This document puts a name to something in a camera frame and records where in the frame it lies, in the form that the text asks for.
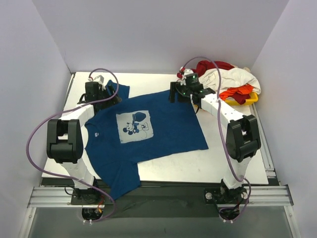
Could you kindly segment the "blue Mickey Mouse t-shirt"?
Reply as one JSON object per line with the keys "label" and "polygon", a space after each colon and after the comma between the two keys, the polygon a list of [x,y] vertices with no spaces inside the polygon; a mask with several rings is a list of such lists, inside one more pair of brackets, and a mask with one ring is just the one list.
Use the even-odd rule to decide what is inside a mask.
{"label": "blue Mickey Mouse t-shirt", "polygon": [[208,148],[193,107],[168,97],[162,91],[124,99],[85,123],[85,150],[113,199],[140,185],[140,162]]}

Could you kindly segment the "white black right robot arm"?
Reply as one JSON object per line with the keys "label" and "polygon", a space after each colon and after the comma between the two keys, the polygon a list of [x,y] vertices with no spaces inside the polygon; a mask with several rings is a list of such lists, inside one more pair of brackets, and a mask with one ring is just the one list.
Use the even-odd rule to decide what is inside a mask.
{"label": "white black right robot arm", "polygon": [[204,88],[196,73],[187,74],[183,80],[170,83],[169,101],[188,102],[217,117],[222,146],[228,163],[219,190],[224,202],[237,197],[246,179],[251,159],[261,148],[258,121],[254,115],[244,115],[224,102],[216,91]]}

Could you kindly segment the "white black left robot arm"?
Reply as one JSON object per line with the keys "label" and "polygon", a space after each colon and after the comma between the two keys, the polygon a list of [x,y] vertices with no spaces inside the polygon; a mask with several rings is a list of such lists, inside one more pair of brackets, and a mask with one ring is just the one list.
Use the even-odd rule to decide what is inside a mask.
{"label": "white black left robot arm", "polygon": [[60,164],[74,182],[74,195],[82,196],[89,204],[100,199],[95,177],[89,172],[84,160],[84,141],[82,128],[85,123],[102,109],[120,103],[118,84],[111,80],[103,84],[102,80],[85,83],[85,93],[80,97],[77,107],[69,114],[48,121],[47,156]]}

